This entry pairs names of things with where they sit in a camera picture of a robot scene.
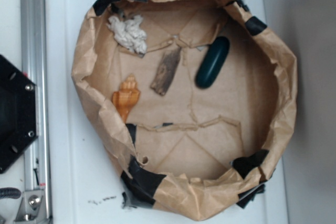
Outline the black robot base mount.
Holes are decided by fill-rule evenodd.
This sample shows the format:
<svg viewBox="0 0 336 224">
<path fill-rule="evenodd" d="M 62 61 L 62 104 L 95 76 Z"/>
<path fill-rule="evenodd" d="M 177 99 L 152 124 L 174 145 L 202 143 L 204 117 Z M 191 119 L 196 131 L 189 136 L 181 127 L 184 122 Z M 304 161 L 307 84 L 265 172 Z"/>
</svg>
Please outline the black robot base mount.
<svg viewBox="0 0 336 224">
<path fill-rule="evenodd" d="M 1 56 L 1 173 L 37 138 L 35 84 Z"/>
</svg>

